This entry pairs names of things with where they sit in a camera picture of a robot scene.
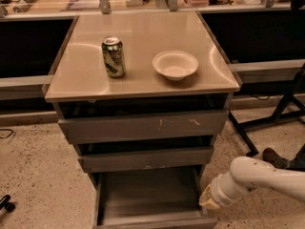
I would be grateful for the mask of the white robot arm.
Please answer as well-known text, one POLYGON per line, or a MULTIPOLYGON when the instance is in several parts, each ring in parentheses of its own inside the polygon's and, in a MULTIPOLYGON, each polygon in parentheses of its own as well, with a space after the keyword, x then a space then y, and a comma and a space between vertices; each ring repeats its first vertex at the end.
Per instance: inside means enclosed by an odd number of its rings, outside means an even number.
POLYGON ((206 209, 229 207, 261 188, 305 201, 305 173, 277 169, 266 161, 239 156, 226 173, 219 174, 206 187, 199 205, 206 209))

